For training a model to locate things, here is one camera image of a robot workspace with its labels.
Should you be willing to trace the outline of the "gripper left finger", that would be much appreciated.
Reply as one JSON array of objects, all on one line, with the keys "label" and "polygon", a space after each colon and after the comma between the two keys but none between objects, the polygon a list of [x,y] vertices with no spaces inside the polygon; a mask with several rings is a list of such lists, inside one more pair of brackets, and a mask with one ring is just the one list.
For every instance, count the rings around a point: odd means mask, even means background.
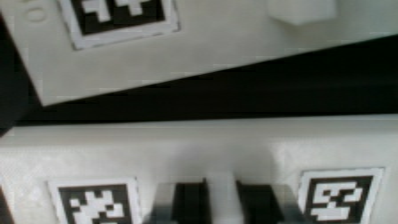
[{"label": "gripper left finger", "polygon": [[172,199],[172,221],[177,224],[211,224],[209,214],[205,181],[177,183]]}]

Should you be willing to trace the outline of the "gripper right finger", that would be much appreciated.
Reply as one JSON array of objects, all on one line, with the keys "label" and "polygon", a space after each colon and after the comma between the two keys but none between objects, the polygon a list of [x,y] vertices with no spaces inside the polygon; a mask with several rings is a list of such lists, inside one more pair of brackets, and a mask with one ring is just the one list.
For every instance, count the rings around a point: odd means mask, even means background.
[{"label": "gripper right finger", "polygon": [[271,186],[236,182],[243,224],[277,224],[284,220]]}]

